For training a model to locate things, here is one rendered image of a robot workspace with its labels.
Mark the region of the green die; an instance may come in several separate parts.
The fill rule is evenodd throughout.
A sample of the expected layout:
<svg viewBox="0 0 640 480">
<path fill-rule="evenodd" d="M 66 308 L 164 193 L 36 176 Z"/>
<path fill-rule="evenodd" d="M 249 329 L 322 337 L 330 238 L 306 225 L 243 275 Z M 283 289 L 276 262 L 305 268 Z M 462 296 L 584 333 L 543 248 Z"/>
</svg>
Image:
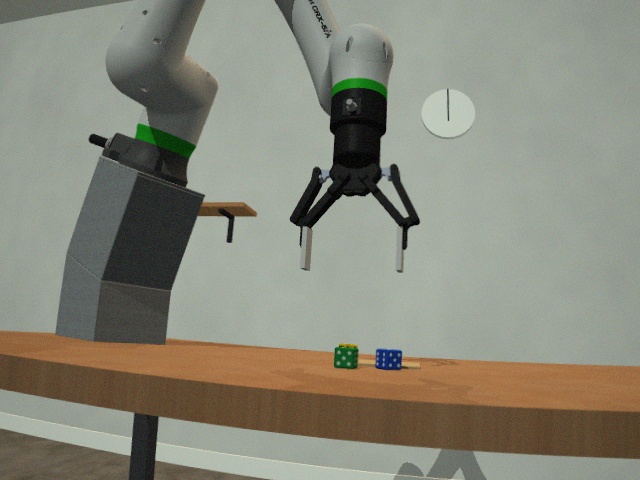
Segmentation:
<svg viewBox="0 0 640 480">
<path fill-rule="evenodd" d="M 336 347 L 334 353 L 334 367 L 355 369 L 358 367 L 358 348 Z"/>
</svg>

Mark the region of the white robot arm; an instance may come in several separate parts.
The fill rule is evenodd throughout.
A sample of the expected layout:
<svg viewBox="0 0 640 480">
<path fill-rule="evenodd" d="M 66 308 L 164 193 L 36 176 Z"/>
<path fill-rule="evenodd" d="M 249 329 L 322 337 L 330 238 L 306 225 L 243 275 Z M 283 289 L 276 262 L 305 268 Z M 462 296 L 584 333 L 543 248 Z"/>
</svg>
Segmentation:
<svg viewBox="0 0 640 480">
<path fill-rule="evenodd" d="M 120 133 L 108 140 L 89 137 L 105 147 L 102 156 L 185 188 L 189 158 L 218 91 L 216 78 L 185 55 L 205 1 L 138 1 L 106 53 L 113 85 L 144 106 L 136 139 Z M 387 36 L 368 24 L 340 32 L 326 0 L 274 1 L 330 116 L 331 133 L 358 123 L 377 128 L 382 137 L 393 65 Z"/>
</svg>

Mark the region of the blue die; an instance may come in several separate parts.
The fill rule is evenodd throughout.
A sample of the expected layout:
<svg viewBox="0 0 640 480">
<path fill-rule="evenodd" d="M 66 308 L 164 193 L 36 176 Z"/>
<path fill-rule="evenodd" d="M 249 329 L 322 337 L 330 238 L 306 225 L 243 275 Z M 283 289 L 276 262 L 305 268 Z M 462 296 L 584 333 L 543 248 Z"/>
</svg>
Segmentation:
<svg viewBox="0 0 640 480">
<path fill-rule="evenodd" d="M 402 364 L 402 351 L 392 349 L 377 349 L 376 350 L 376 365 L 377 369 L 383 370 L 401 370 Z"/>
</svg>

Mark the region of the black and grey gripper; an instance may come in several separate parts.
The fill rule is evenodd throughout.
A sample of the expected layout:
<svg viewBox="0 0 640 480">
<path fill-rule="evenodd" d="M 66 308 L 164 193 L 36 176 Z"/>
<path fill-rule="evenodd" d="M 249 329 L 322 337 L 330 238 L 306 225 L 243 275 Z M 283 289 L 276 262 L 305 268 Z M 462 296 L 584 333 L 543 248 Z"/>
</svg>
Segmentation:
<svg viewBox="0 0 640 480">
<path fill-rule="evenodd" d="M 335 130 L 332 168 L 330 170 L 319 167 L 313 169 L 311 181 L 290 217 L 290 221 L 301 228 L 301 269 L 310 271 L 313 234 L 311 228 L 331 205 L 342 195 L 366 196 L 371 192 L 399 225 L 397 226 L 396 271 L 403 273 L 408 229 L 419 225 L 420 220 L 400 182 L 398 166 L 392 164 L 390 167 L 380 167 L 380 145 L 381 132 L 373 126 L 354 123 L 342 125 Z M 404 218 L 377 187 L 376 184 L 382 176 L 392 181 L 409 217 Z M 309 211 L 322 184 L 328 178 L 331 178 L 333 183 Z"/>
</svg>

